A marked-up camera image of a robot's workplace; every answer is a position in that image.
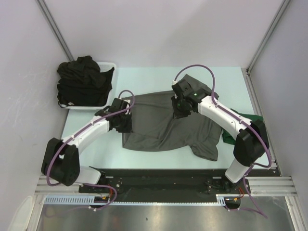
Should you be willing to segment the black t shirts pile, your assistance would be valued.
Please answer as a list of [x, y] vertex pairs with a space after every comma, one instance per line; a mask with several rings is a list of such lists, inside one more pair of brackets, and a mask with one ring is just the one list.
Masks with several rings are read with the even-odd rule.
[[78, 57], [58, 66], [58, 103], [67, 106], [95, 107], [107, 103], [112, 90], [115, 67], [101, 71], [91, 56]]

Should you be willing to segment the grey t shirt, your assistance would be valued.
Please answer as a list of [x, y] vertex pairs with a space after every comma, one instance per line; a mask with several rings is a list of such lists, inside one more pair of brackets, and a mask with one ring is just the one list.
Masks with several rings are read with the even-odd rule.
[[162, 152], [188, 146], [197, 157], [217, 161], [221, 126], [199, 113], [175, 119], [174, 95], [170, 90], [135, 96], [132, 132], [122, 135], [123, 148]]

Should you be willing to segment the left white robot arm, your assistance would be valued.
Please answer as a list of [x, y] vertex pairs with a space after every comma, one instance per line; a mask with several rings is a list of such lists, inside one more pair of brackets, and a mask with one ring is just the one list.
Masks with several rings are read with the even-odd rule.
[[55, 180], [55, 185], [87, 184], [95, 192], [102, 192], [106, 188], [103, 172], [82, 166], [79, 156], [97, 138], [113, 129], [119, 133], [130, 132], [132, 105], [133, 100], [114, 98], [110, 106], [96, 112], [90, 122], [72, 135], [50, 139], [41, 166], [47, 183], [52, 185], [51, 180]]

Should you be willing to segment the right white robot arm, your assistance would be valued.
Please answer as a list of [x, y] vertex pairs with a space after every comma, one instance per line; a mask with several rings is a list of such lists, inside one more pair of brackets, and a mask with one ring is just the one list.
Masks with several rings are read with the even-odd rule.
[[243, 176], [256, 165], [256, 160], [269, 153], [269, 141], [263, 121], [252, 121], [219, 103], [214, 93], [200, 88], [194, 90], [184, 79], [173, 81], [175, 95], [171, 98], [175, 118], [184, 118], [192, 112], [203, 115], [226, 130], [234, 139], [234, 160], [222, 177], [222, 188], [233, 193]]

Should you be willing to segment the white plastic basket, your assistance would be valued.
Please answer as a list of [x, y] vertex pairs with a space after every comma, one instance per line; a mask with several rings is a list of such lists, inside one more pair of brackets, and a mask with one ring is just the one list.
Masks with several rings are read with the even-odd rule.
[[75, 106], [75, 105], [65, 105], [65, 104], [61, 104], [58, 102], [58, 105], [61, 108], [65, 108], [65, 109], [69, 109], [69, 110], [94, 110], [94, 111], [98, 111], [103, 109], [105, 106], [109, 105], [114, 96], [115, 96], [115, 88], [116, 88], [116, 83], [117, 83], [117, 76], [118, 74], [116, 73], [116, 69], [117, 66], [115, 63], [111, 63], [111, 62], [97, 62], [98, 66], [100, 67], [101, 72], [107, 72], [110, 69], [114, 68], [114, 72], [113, 72], [113, 77], [112, 77], [112, 89], [109, 91], [108, 96], [107, 96], [107, 101], [106, 104], [104, 106]]

